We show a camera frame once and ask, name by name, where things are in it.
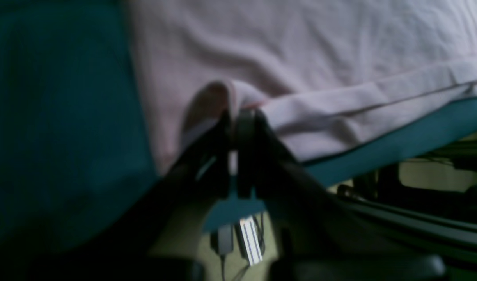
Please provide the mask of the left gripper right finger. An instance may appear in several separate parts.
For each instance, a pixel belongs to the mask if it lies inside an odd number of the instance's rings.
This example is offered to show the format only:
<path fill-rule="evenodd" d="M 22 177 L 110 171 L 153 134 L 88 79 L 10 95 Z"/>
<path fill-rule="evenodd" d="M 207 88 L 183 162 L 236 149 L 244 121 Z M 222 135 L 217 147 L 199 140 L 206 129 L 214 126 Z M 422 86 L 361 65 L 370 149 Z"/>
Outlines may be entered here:
<path fill-rule="evenodd" d="M 238 194 L 255 188 L 279 226 L 281 257 L 271 281 L 377 281 L 379 238 L 333 199 L 274 136 L 266 117 L 236 120 Z"/>

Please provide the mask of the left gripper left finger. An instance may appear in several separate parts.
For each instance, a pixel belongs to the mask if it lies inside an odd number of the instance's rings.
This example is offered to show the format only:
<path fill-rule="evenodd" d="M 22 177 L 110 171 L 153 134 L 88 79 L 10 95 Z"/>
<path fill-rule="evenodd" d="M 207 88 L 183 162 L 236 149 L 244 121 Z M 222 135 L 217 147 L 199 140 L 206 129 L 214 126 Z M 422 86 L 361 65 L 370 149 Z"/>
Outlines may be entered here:
<path fill-rule="evenodd" d="M 100 281 L 204 281 L 197 261 L 212 206 L 228 195 L 231 118 L 191 144 L 169 172 L 99 238 Z"/>

